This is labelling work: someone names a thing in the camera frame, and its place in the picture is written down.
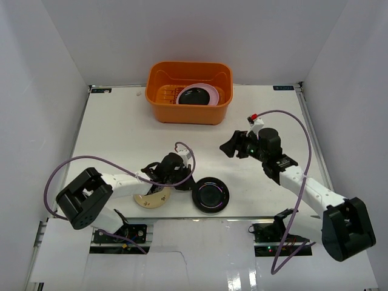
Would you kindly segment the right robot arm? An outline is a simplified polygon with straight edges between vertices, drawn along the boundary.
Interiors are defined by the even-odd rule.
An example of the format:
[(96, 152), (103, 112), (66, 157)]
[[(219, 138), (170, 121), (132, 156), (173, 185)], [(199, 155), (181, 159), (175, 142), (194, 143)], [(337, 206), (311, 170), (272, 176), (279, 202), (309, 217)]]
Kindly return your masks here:
[(308, 178), (296, 161), (283, 153), (275, 129), (253, 132), (235, 131), (220, 150), (229, 158), (252, 157), (262, 163), (266, 176), (291, 191), (315, 211), (315, 216), (286, 209), (274, 217), (270, 229), (274, 236), (289, 241), (295, 235), (322, 244), (327, 253), (342, 262), (376, 244), (365, 203), (357, 197), (345, 198)]

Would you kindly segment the yellow floral plate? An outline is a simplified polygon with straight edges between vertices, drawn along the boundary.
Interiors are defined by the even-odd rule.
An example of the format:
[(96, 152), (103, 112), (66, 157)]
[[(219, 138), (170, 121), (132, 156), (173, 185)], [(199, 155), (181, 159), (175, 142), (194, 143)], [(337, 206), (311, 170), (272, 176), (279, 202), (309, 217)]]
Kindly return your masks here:
[(149, 195), (134, 195), (135, 202), (145, 209), (155, 209), (164, 205), (170, 198), (171, 188), (163, 188)]

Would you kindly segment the pink plate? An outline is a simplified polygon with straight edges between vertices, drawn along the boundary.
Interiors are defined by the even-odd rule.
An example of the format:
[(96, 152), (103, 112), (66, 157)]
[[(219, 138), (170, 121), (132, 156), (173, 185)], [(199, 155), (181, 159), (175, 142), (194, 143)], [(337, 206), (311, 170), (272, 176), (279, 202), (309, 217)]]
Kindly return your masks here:
[(219, 93), (218, 93), (217, 89), (214, 88), (214, 86), (209, 85), (209, 84), (205, 84), (205, 83), (196, 83), (196, 84), (192, 84), (192, 85), (190, 85), (190, 86), (185, 87), (185, 88), (178, 94), (178, 97), (180, 96), (180, 94), (181, 94), (183, 91), (185, 91), (185, 90), (187, 90), (187, 89), (190, 89), (190, 88), (192, 88), (192, 87), (200, 87), (200, 88), (206, 89), (206, 90), (209, 92), (209, 94), (210, 94), (210, 102), (209, 102), (208, 105), (217, 105), (217, 104), (218, 104), (218, 101), (219, 101)]

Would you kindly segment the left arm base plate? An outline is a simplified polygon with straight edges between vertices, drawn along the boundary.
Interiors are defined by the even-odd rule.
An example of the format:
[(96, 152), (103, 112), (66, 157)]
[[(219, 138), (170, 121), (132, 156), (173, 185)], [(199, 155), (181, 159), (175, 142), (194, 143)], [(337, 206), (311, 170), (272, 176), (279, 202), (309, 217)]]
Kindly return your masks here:
[[(116, 233), (114, 233), (114, 235), (131, 239), (137, 244), (143, 244), (146, 242), (147, 225), (146, 224), (124, 225)], [(95, 232), (92, 242), (95, 244), (127, 243), (127, 241), (124, 239), (108, 236), (103, 234), (100, 231)]]

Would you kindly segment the black plate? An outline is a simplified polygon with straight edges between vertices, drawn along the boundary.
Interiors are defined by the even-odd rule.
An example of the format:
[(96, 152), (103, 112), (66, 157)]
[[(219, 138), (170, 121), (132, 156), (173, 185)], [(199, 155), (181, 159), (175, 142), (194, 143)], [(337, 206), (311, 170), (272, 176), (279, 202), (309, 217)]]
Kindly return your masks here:
[(205, 177), (194, 184), (192, 200), (201, 212), (215, 214), (226, 208), (230, 200), (230, 192), (220, 179)]
[(200, 87), (187, 89), (177, 98), (177, 103), (181, 105), (208, 105), (209, 102), (209, 92)]

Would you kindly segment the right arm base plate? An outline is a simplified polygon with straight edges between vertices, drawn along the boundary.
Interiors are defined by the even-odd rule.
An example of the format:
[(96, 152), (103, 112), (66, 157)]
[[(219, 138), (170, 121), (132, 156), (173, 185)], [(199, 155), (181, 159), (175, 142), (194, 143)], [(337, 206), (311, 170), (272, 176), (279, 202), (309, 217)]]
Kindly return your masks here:
[[(273, 224), (254, 223), (248, 228), (248, 232), (254, 236), (253, 240), (255, 243), (279, 243), (283, 237), (283, 234)], [(306, 240), (306, 238), (301, 236), (288, 234), (285, 245), (290, 246), (295, 243), (303, 243)]]

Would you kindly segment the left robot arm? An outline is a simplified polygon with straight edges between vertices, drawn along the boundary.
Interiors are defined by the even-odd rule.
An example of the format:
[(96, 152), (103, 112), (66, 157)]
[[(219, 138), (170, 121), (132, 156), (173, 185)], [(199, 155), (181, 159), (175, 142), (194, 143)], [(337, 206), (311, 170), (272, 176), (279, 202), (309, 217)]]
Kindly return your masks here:
[(75, 230), (93, 227), (121, 242), (128, 235), (127, 220), (119, 210), (108, 208), (108, 201), (132, 197), (142, 207), (157, 208), (169, 199), (172, 189), (192, 189), (195, 165), (189, 164), (190, 160), (194, 160), (193, 155), (184, 149), (136, 173), (124, 170), (113, 175), (89, 167), (57, 194), (61, 218)]

